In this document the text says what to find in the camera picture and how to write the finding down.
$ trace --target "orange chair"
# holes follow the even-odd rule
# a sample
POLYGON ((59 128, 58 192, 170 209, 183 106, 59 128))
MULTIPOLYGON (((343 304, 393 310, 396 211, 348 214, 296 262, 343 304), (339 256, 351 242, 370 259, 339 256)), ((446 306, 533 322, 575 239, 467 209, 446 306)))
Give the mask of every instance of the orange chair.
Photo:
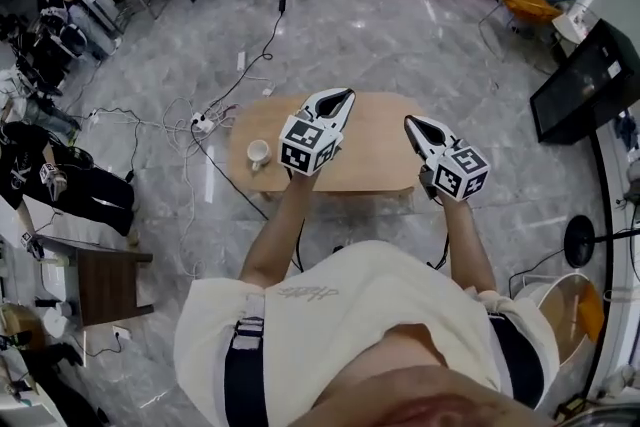
MULTIPOLYGON (((494 7, 480 22, 478 23, 478 30, 480 31, 480 36, 482 37, 482 41, 487 46, 487 48, 491 51, 496 58, 500 59, 498 55, 492 50, 489 43, 482 32, 482 24, 485 22, 493 13, 495 13, 498 8, 501 6, 505 6, 507 10, 511 13, 511 18, 507 22, 507 26, 514 20, 520 20, 526 22, 534 27, 542 27, 545 26, 551 21, 560 16, 562 11, 556 7, 553 7, 546 0, 501 0, 502 2, 498 2, 498 5, 494 7)), ((507 57, 507 52, 505 52, 502 57, 502 61, 507 57)))

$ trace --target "white wire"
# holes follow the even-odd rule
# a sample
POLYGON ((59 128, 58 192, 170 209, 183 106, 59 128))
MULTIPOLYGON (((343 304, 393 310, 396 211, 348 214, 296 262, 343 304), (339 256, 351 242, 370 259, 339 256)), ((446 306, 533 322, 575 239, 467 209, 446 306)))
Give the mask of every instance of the white wire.
POLYGON ((271 95, 273 94, 273 92, 275 91, 275 89, 276 89, 276 85, 275 85, 275 83, 273 82, 273 80, 268 79, 268 78, 266 78, 266 77, 251 77, 251 76, 249 76, 249 75, 245 75, 245 76, 244 76, 244 78, 245 78, 245 79, 249 79, 249 80, 262 80, 262 81, 268 82, 268 83, 269 83, 269 85, 267 86, 267 88, 266 88, 266 89, 268 89, 269 91, 271 91, 271 92, 269 93, 269 96, 271 96, 271 95))
MULTIPOLYGON (((232 123, 229 124, 228 121, 232 122, 235 119, 235 116, 229 116, 227 115, 227 112, 236 107, 238 107, 238 104, 232 104, 232 105, 229 105, 228 107, 225 107, 222 103, 219 103, 214 109, 212 109, 207 115, 207 119, 213 122, 213 125, 214 125, 213 129, 209 133, 204 134, 200 138, 198 138, 196 135, 196 139, 198 143, 202 144, 202 142, 205 139, 207 139, 218 127, 231 128, 232 123)), ((191 124, 191 119, 195 115, 193 106, 191 105, 191 100, 183 96, 174 98, 173 101, 169 105, 167 105, 167 108, 164 110, 161 123, 155 123, 153 121, 136 119, 135 117, 131 116, 128 113, 119 112, 119 111, 106 112, 106 111, 102 111, 101 109, 97 109, 96 114, 98 113, 100 113, 101 116, 104 114, 111 114, 111 115, 118 115, 126 119, 126 121, 114 121, 114 124, 139 123, 141 125, 149 125, 153 127, 162 128, 164 130, 165 136, 167 138, 167 143, 169 143, 169 146, 171 146, 171 148, 180 156, 180 158, 183 159, 182 180, 189 186, 189 189, 191 190, 191 217, 189 218, 189 222, 187 223, 187 226, 185 227, 184 231, 182 232, 182 235, 180 236, 178 260, 180 261, 180 266, 182 267, 182 272, 184 274, 194 279, 197 278, 206 270, 207 268, 206 261, 204 261, 203 259, 196 260, 196 262, 193 264, 192 271, 189 272, 185 268, 185 265, 182 259, 182 249, 183 249, 182 245, 184 243, 184 240, 187 238, 187 235, 189 233, 189 228, 191 228, 191 225, 194 223, 196 218, 196 191, 191 181, 189 180, 189 159, 193 157, 200 150, 196 142, 193 140, 193 137, 191 136, 190 124, 191 124), (171 108, 179 101, 183 101, 189 106, 189 110, 191 114, 189 118, 186 118, 186 119, 180 118, 173 125, 168 125, 166 121, 167 114, 169 113, 171 108), (179 133, 189 134, 189 142, 186 146, 181 145, 178 142, 176 135, 179 133)))

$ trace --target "gray tiled floor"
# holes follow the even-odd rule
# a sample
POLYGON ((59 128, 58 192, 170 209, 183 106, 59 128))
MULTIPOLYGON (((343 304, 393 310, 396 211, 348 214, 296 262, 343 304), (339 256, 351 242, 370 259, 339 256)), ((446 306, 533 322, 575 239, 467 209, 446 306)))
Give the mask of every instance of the gray tiled floor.
MULTIPOLYGON (((493 173, 473 206, 499 287, 506 292, 510 274, 561 247, 571 215, 586 213, 597 228, 602 215, 589 146, 536 142, 528 98, 545 76, 525 60, 525 54, 529 61, 535 58, 531 46, 518 43, 505 63, 484 46, 477 23, 494 5, 492 0, 290 0, 269 47, 273 60, 259 62, 250 75, 272 80, 276 95, 335 86, 396 91, 415 98, 427 115, 449 123, 479 146, 493 173)), ((86 115, 97 107, 120 107, 159 123, 178 96, 200 110, 235 82, 238 51, 247 51, 248 59, 258 55, 276 15, 277 0, 171 0, 155 23, 145 13, 137 14, 121 49, 98 69, 72 111, 86 115)), ((503 30, 492 21, 490 42, 507 41, 503 30)), ((89 70, 82 70, 65 90, 62 106, 77 97, 89 76, 89 70)), ((263 82, 245 80, 227 102, 248 105, 261 97, 263 88, 263 82)), ((180 101, 167 122, 190 115, 180 101)), ((118 120, 100 115, 95 125, 85 126, 78 145, 90 150, 101 166, 124 176, 134 125, 115 124, 118 120)), ((180 251, 191 217, 183 160, 161 128, 141 126, 138 137, 134 167, 141 207, 136 226, 142 250, 155 256, 139 288, 142 300, 153 301, 156 312, 122 323, 133 331, 122 354, 106 353, 89 360, 87 368, 65 373, 117 425, 206 425, 177 387, 172 368, 174 329, 191 281, 184 270, 193 270, 201 260, 206 264, 199 267, 203 276, 236 276, 262 221, 218 174, 213 200, 207 202, 209 168, 204 156, 195 155, 189 160, 195 221, 180 251)), ((228 137, 228 130, 219 128, 206 142, 223 168, 228 137)), ((178 136, 178 142, 186 144, 187 135, 178 136)), ((274 205, 252 198, 272 211, 274 205)), ((44 224, 50 209, 34 209, 36 225, 44 224)), ((70 216, 56 218, 48 233, 123 245, 111 229, 70 216)), ((378 238, 435 263, 445 235, 439 207, 422 190, 403 198, 318 197, 302 237, 302 259, 310 267, 335 245, 378 238)), ((604 277, 601 250, 596 249, 586 269, 599 284, 604 277)), ((560 256, 539 269, 550 274, 566 270, 560 256)), ((25 280, 21 272, 19 281, 25 280)), ((28 292, 23 297, 27 301, 28 292)), ((110 329, 90 328, 89 350, 113 344, 110 329)), ((591 354, 585 345, 563 368, 545 410, 552 411, 582 388, 591 354)))

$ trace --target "white box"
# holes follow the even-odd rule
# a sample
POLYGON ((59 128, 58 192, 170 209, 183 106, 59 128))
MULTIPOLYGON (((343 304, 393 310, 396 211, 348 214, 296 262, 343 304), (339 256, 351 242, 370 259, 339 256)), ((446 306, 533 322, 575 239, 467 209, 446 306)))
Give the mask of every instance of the white box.
POLYGON ((438 160, 433 185, 462 201, 482 189, 490 170, 487 159, 475 148, 449 149, 438 160))
POLYGON ((278 138, 278 162, 307 176, 329 162, 344 136, 316 121, 287 118, 278 138))

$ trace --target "white t-shirt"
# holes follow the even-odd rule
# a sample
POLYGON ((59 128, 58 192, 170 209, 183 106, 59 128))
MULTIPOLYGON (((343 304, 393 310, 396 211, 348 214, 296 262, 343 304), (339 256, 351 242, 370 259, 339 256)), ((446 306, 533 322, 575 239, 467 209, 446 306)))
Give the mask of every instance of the white t-shirt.
MULTIPOLYGON (((224 361, 250 294, 265 296, 269 425, 286 426, 309 411, 348 363, 400 324, 424 324, 449 368, 501 390, 485 306, 396 247, 361 242, 266 290, 224 278, 193 282, 178 322, 174 360, 178 383, 216 427, 227 425, 224 361)), ((533 337, 553 352, 550 326, 529 306, 533 331, 541 332, 533 337)))
POLYGON ((27 109, 27 101, 23 97, 25 92, 20 85, 19 74, 20 72, 15 66, 9 70, 0 70, 0 110, 4 108, 9 99, 13 100, 13 106, 6 119, 7 123, 22 121, 27 109))

